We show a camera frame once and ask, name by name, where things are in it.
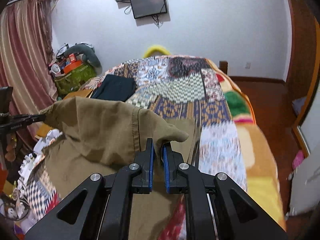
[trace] blue gripper pad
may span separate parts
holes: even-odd
[[[169,164],[168,164],[167,150],[164,146],[162,147],[162,154],[163,154],[163,164],[164,164],[164,182],[165,182],[165,187],[167,189],[167,193],[169,193],[169,188],[170,188]]]
[[[149,168],[149,190],[152,191],[152,180],[153,180],[153,158],[155,154],[155,148],[153,146],[153,142],[151,145],[151,152],[150,152],[150,168]]]

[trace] pink item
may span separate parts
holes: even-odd
[[[250,118],[241,118],[238,120],[234,120],[235,123],[253,123],[253,120]]]
[[[294,158],[292,162],[292,168],[295,170],[304,160],[304,155],[302,150],[298,151],[296,157]]]

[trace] orange box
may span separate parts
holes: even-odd
[[[82,61],[81,60],[77,60],[73,63],[70,63],[69,65],[66,65],[65,68],[63,69],[63,72],[65,74],[68,74],[71,70],[74,70],[75,68],[79,67],[82,65]]]
[[[70,59],[71,63],[76,62],[76,60],[77,60],[75,54],[70,54],[69,59]]]

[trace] wooden floor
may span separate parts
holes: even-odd
[[[299,148],[291,127],[296,119],[288,98],[287,89],[280,83],[236,82],[252,104],[257,125],[263,131],[278,166],[280,194],[284,214],[290,201],[291,183],[287,180],[292,172],[292,161]],[[289,239],[294,239],[308,222],[308,216],[298,216],[287,220]]]

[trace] bed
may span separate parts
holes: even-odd
[[[81,90],[96,89],[108,74],[135,79],[137,90],[127,103],[163,118],[194,118],[199,130],[194,164],[201,172],[227,173],[285,230],[277,166],[268,142],[248,97],[212,61],[190,56],[130,60],[89,80]],[[41,163],[28,180],[27,198],[38,219],[61,200]],[[185,238],[183,205],[180,198],[157,239]]]

